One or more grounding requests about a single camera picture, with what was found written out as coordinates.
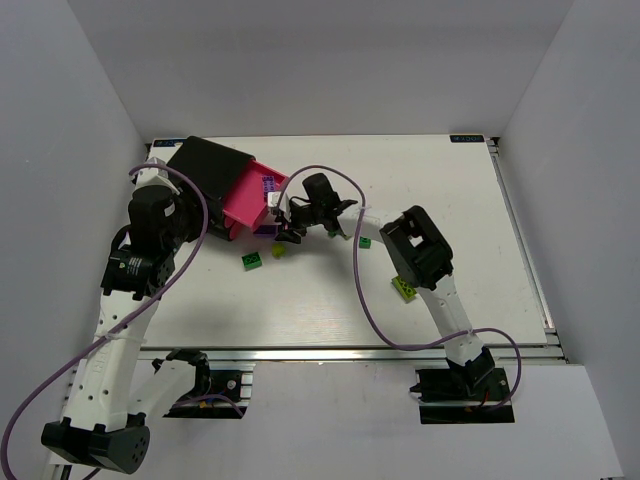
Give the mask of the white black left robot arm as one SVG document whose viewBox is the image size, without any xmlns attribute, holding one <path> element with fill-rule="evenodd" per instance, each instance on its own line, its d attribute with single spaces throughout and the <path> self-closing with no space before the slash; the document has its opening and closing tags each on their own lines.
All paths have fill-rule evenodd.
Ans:
<svg viewBox="0 0 640 480">
<path fill-rule="evenodd" d="M 114 238 L 101 282 L 97 345 L 84 356 L 62 418 L 41 435 L 43 446 L 71 463 L 122 474 L 142 465 L 150 422 L 207 384 L 205 354 L 176 350 L 155 363 L 150 380 L 131 388 L 151 319 L 185 272 L 175 256 L 186 242 L 202 245 L 208 223 L 204 196 L 184 174 L 157 158 L 134 173 L 129 224 Z"/>
</svg>

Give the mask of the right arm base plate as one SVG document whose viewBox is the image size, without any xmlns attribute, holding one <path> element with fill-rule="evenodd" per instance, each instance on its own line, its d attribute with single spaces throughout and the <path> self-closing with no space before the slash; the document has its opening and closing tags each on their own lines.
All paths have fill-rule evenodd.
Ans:
<svg viewBox="0 0 640 480">
<path fill-rule="evenodd" d="M 496 368 L 470 392 L 448 369 L 416 371 L 417 383 L 409 395 L 418 403 L 423 425 L 513 424 L 515 416 L 507 375 Z"/>
</svg>

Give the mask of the purple lego brick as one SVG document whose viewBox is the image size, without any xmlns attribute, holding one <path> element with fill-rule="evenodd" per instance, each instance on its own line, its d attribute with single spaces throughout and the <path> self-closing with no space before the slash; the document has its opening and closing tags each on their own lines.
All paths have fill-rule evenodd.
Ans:
<svg viewBox="0 0 640 480">
<path fill-rule="evenodd" d="M 261 225 L 253 231 L 253 235 L 260 238 L 275 238 L 278 234 L 278 226 L 275 224 Z"/>
</svg>

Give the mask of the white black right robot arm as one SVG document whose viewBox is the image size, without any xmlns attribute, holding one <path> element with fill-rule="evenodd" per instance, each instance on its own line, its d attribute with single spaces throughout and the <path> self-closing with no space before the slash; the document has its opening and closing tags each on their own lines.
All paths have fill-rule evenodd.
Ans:
<svg viewBox="0 0 640 480">
<path fill-rule="evenodd" d="M 439 341 L 426 345 L 400 344 L 386 337 L 366 304 L 359 273 L 359 247 L 352 247 L 356 292 L 362 310 L 376 335 L 398 351 L 419 351 L 442 345 L 452 380 L 468 395 L 474 394 L 495 368 L 489 349 L 473 331 L 457 293 L 453 250 L 424 208 L 412 206 L 398 212 L 376 211 L 366 200 L 341 199 L 323 173 L 303 181 L 307 198 L 297 203 L 283 189 L 266 194 L 267 207 L 279 224 L 276 239 L 299 244 L 307 230 L 323 226 L 326 231 L 362 236 L 384 245 L 396 273 L 413 288 L 427 306 Z"/>
</svg>

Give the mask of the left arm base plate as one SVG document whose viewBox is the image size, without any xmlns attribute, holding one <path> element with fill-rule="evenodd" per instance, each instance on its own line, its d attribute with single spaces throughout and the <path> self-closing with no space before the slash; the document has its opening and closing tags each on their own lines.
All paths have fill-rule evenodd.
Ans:
<svg viewBox="0 0 640 480">
<path fill-rule="evenodd" d="M 178 348 L 151 365 L 157 376 L 165 366 L 188 366 L 187 389 L 175 399 L 166 418 L 241 419 L 247 410 L 253 384 L 248 369 L 213 368 L 204 351 Z"/>
</svg>

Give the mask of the black pink drawer organizer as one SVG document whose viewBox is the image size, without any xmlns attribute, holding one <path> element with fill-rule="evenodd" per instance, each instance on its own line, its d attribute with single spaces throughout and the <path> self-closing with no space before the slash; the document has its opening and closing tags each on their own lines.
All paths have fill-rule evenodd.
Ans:
<svg viewBox="0 0 640 480">
<path fill-rule="evenodd" d="M 195 136 L 182 141 L 168 166 L 200 189 L 209 209 L 208 232 L 227 241 L 244 228 L 256 230 L 266 219 L 262 176 L 274 176 L 277 189 L 287 179 L 249 153 Z"/>
</svg>

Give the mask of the purple lego plate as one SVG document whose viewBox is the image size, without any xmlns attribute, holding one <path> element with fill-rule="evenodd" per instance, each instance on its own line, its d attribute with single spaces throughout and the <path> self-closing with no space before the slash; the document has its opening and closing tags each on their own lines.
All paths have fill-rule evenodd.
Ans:
<svg viewBox="0 0 640 480">
<path fill-rule="evenodd" d="M 274 192 L 277 190 L 275 177 L 271 175 L 263 175 L 262 186 L 264 197 L 267 197 L 270 192 Z"/>
</svg>

